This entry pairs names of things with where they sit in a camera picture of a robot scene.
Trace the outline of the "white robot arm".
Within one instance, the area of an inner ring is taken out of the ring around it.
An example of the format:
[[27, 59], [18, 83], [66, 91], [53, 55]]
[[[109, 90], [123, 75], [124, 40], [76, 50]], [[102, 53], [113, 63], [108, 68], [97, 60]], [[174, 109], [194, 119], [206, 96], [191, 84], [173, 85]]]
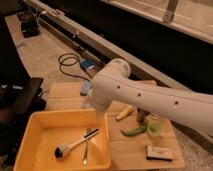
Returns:
[[213, 95], [133, 81], [130, 73], [116, 58], [93, 77], [87, 98], [99, 117], [116, 100], [213, 136]]

